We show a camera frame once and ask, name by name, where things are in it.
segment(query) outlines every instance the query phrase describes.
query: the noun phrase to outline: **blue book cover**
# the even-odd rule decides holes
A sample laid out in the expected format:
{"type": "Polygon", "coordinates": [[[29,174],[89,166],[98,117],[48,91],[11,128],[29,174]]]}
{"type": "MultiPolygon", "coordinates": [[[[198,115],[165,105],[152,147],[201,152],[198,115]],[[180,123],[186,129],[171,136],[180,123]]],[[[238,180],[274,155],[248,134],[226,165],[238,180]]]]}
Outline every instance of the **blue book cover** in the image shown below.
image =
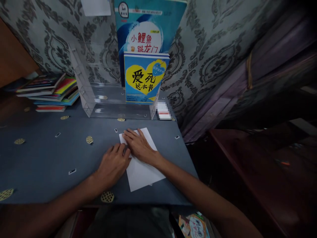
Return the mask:
{"type": "Polygon", "coordinates": [[[126,104],[153,104],[169,60],[168,54],[124,53],[126,104]]]}
{"type": "Polygon", "coordinates": [[[168,53],[186,6],[180,0],[114,0],[123,87],[124,52],[168,53]]]}

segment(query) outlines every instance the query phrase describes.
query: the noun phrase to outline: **wooden cabinet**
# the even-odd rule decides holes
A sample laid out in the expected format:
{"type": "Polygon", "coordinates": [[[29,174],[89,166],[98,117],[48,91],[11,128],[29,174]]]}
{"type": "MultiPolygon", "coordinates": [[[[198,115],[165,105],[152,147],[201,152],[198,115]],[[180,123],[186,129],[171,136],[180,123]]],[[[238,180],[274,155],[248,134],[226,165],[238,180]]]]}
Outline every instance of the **wooden cabinet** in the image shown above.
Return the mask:
{"type": "Polygon", "coordinates": [[[0,32],[0,87],[3,87],[39,67],[1,19],[0,32]]]}

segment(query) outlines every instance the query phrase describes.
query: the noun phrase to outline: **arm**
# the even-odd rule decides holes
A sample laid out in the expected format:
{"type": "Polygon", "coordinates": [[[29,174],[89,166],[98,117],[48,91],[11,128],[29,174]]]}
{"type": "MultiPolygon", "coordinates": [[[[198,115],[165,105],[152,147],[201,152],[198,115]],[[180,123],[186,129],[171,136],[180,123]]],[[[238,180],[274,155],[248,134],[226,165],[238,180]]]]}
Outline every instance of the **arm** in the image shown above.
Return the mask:
{"type": "Polygon", "coordinates": [[[14,237],[48,237],[71,214],[110,189],[122,176],[131,158],[130,150],[123,155],[125,144],[112,146],[102,158],[98,170],[77,187],[46,204],[41,212],[24,224],[14,237]]]}
{"type": "Polygon", "coordinates": [[[158,151],[154,151],[149,146],[140,129],[138,132],[140,136],[131,129],[124,131],[124,139],[132,153],[164,174],[201,213],[216,225],[223,238],[262,237],[238,208],[198,179],[163,158],[158,151]]]}

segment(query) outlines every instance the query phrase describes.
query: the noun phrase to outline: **white card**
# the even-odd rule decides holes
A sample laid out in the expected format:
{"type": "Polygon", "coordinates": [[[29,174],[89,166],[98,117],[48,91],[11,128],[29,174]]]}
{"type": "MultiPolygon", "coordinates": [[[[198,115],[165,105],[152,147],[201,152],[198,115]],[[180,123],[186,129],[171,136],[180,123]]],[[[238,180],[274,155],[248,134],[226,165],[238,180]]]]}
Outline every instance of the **white card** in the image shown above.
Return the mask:
{"type": "MultiPolygon", "coordinates": [[[[143,132],[151,148],[157,150],[148,129],[143,128],[141,129],[141,131],[143,132]]],[[[125,139],[123,139],[122,134],[119,134],[119,138],[121,143],[127,144],[125,139]]],[[[126,169],[126,173],[128,175],[128,181],[131,192],[165,178],[165,176],[156,168],[141,162],[134,156],[132,156],[131,162],[128,168],[126,169]]]]}
{"type": "Polygon", "coordinates": [[[82,5],[87,17],[111,15],[109,0],[82,0],[82,5]]]}

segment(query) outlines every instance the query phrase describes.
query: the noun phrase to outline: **blue desk surface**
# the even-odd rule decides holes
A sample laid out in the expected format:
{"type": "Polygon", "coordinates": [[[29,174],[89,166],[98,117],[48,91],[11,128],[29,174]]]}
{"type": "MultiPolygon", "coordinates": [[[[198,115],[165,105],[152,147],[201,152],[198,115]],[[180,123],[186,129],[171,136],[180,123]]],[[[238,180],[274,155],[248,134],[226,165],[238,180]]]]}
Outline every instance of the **blue desk surface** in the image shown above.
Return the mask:
{"type": "MultiPolygon", "coordinates": [[[[88,118],[78,100],[62,113],[21,111],[0,126],[6,126],[0,128],[0,192],[15,190],[1,203],[48,202],[75,187],[99,167],[102,155],[120,143],[119,134],[127,128],[147,127],[158,151],[197,177],[176,121],[88,118]],[[60,119],[67,115],[70,118],[60,119]],[[86,142],[88,136],[93,145],[86,142]],[[25,143],[14,144],[19,138],[25,143]],[[68,175],[73,169],[76,172],[68,175]]],[[[167,179],[130,192],[124,173],[110,191],[117,204],[190,205],[167,179]]],[[[104,203],[97,198],[94,204],[104,203]]]]}

